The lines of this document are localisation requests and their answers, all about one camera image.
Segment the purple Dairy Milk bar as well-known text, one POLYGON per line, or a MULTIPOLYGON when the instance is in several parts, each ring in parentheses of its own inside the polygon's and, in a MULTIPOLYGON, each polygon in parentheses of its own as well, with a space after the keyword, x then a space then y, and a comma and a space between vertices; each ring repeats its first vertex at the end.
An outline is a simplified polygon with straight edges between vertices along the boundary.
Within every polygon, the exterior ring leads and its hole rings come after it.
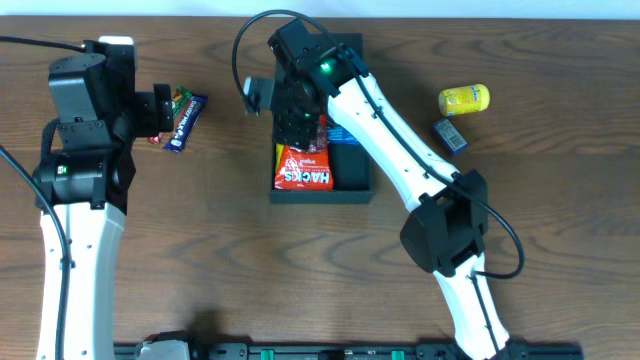
POLYGON ((206 96, 199 95, 193 95, 190 98, 171 139, 164 145, 164 150, 180 153, 186 148, 186 144, 206 106, 207 100, 206 96))

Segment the blue Oreo cookie pack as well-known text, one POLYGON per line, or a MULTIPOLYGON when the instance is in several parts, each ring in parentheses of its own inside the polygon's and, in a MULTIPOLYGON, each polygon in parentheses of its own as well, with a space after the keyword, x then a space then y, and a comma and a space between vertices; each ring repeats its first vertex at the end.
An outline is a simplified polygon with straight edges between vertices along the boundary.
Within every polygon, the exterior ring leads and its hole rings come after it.
POLYGON ((327 138, 330 143, 342 145, 359 145, 360 142, 345 128, 336 126, 327 129, 327 138))

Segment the red Hacks candy bag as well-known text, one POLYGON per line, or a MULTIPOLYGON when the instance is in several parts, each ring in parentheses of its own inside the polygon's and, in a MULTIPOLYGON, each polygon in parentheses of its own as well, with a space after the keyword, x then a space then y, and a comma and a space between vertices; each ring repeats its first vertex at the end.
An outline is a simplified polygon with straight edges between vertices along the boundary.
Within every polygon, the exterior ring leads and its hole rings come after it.
POLYGON ((307 151, 284 145, 274 188, 287 191, 331 191, 334 178, 329 163, 327 116, 319 117, 316 138, 307 151))

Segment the dark green box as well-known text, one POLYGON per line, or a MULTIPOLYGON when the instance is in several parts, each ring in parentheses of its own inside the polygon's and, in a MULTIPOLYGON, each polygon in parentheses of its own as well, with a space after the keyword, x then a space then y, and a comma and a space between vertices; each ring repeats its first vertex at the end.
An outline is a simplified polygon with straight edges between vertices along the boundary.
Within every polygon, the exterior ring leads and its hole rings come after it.
MULTIPOLYGON (((292 76, 277 66, 276 80, 292 76)), ((327 129, 336 127, 327 116, 327 129)), ((366 204, 373 195, 372 164, 369 155, 359 145, 329 142, 329 163, 334 178, 331 191, 287 191, 274 188, 275 145, 273 140, 273 171, 270 201, 274 204, 366 204)))

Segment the small blue box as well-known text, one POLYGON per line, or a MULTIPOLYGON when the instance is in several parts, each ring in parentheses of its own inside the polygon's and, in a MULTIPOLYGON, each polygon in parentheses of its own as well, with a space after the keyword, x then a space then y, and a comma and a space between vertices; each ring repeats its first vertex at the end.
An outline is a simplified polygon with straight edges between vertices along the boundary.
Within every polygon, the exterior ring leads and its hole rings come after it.
POLYGON ((464 152, 468 142, 462 137, 448 118, 441 119, 433 125, 436 138, 450 155, 464 152))

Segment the yellow Hacks candy bag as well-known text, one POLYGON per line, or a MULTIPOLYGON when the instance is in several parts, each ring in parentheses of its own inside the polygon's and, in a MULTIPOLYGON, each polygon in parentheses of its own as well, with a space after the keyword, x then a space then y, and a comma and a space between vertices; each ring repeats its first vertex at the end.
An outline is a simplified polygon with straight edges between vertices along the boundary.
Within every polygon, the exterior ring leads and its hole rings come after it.
POLYGON ((283 153, 285 146, 283 144, 275 145, 275 165, 274 170, 277 171, 280 167, 281 156, 283 153))

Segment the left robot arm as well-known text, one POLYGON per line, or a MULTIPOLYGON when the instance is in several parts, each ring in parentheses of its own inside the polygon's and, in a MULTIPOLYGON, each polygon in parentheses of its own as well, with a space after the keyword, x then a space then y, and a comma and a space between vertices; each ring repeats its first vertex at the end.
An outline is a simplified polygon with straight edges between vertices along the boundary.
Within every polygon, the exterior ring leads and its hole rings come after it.
POLYGON ((114 279, 136 173, 136 139, 172 129, 172 91, 135 88, 137 53, 128 36, 84 42, 49 67, 57 116, 42 133, 33 178, 45 246, 37 356, 112 359, 114 279))

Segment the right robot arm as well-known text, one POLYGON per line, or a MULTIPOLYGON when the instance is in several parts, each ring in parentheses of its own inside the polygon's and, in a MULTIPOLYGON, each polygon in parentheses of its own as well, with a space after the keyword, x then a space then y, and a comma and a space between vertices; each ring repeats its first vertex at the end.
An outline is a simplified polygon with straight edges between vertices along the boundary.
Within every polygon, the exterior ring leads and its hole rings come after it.
POLYGON ((483 236, 497 212, 484 178, 461 174, 435 154, 394 110, 362 58, 326 28, 308 31, 300 14, 269 38, 282 80, 251 80, 252 110, 283 114, 287 130, 327 116, 353 135, 401 197, 408 218, 400 241, 435 276, 454 322, 458 348, 470 359, 503 359, 510 335, 501 324, 485 270, 483 236))

